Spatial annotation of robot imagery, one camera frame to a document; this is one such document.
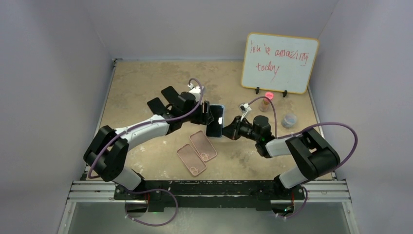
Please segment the black phone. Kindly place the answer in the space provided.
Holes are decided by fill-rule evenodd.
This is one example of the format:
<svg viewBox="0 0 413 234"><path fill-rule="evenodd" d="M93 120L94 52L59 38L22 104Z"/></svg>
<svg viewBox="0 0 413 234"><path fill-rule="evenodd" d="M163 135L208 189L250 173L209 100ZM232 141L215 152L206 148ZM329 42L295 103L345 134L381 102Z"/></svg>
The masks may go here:
<svg viewBox="0 0 413 234"><path fill-rule="evenodd" d="M161 91L161 94L164 96L164 98L169 104L175 105L179 101L179 94L172 86L164 88Z"/></svg>

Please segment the pink phone case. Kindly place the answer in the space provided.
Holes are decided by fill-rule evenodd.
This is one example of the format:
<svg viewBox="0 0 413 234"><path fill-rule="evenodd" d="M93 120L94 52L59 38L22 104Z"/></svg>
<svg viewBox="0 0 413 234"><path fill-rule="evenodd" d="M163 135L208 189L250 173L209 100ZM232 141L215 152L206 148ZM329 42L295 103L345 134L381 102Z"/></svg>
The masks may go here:
<svg viewBox="0 0 413 234"><path fill-rule="evenodd" d="M199 176L207 168L207 165L190 144L179 148L177 154L192 176Z"/></svg>
<svg viewBox="0 0 413 234"><path fill-rule="evenodd" d="M214 159L218 153L203 131L197 131L189 136L189 139L203 162Z"/></svg>

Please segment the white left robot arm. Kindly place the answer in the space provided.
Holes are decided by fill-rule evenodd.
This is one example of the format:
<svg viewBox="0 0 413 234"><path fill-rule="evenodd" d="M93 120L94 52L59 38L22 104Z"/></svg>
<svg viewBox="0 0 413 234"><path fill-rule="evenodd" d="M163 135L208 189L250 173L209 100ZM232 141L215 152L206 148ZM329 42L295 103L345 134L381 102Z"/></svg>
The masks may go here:
<svg viewBox="0 0 413 234"><path fill-rule="evenodd" d="M128 151L153 138L179 130L185 122L208 125L213 121L210 102L203 94L177 93L171 87L162 91L168 104L156 97L147 105L153 113L149 119L128 127L101 127L87 148L83 159L105 182L115 182L126 188L132 199L145 194L144 178L125 165Z"/></svg>

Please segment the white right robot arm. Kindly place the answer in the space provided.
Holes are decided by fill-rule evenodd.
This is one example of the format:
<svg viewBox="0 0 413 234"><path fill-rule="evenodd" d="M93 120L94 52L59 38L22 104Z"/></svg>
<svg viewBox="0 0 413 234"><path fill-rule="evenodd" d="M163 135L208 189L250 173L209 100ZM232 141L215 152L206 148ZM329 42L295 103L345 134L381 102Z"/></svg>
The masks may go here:
<svg viewBox="0 0 413 234"><path fill-rule="evenodd" d="M279 198L286 198L293 187L318 178L341 162L335 149L314 128L297 136L277 139L265 116L254 117L252 123L236 116L223 128L222 134L231 140L245 137L255 141L257 152L265 158L292 156L296 166L274 178L273 191Z"/></svg>

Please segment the pink capped bottle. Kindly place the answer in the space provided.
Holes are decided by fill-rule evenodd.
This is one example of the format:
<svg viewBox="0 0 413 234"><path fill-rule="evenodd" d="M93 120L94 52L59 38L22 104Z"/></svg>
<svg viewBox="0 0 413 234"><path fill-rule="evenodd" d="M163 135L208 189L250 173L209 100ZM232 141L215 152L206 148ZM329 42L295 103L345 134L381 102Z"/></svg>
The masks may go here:
<svg viewBox="0 0 413 234"><path fill-rule="evenodd" d="M274 97L274 95L273 95L272 92L266 92L266 93L264 94L264 98L262 98L261 103L260 103L260 106L259 106L259 109L260 109L262 112L266 112L266 111L268 110L269 106L270 106L271 103L272 103L273 97Z"/></svg>

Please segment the small clear jar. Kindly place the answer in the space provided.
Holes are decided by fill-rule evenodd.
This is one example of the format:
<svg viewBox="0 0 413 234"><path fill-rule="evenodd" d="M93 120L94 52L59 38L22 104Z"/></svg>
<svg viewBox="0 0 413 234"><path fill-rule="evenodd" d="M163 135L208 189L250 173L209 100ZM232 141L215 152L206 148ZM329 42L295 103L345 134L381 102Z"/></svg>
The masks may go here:
<svg viewBox="0 0 413 234"><path fill-rule="evenodd" d="M293 113L288 113L282 119L282 126L286 129L294 127L297 123L297 116Z"/></svg>

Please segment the yellow framed whiteboard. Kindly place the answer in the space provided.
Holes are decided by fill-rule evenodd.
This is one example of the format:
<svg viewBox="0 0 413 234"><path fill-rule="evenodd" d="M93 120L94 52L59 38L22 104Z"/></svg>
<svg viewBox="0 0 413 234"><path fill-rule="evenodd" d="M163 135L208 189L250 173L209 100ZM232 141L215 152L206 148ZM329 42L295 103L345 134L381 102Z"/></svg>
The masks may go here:
<svg viewBox="0 0 413 234"><path fill-rule="evenodd" d="M241 86L303 94L318 54L314 38L250 33L246 39Z"/></svg>

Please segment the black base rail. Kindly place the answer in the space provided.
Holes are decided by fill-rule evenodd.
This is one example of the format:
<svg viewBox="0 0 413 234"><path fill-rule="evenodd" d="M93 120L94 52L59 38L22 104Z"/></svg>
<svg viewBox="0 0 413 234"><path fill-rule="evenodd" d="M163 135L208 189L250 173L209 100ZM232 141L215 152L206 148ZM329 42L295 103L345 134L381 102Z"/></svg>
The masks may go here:
<svg viewBox="0 0 413 234"><path fill-rule="evenodd" d="M272 180L148 180L143 194L134 194L113 182L74 181L69 202L123 203L165 208L249 208L291 214L303 203L350 202L345 181L319 180L278 191Z"/></svg>

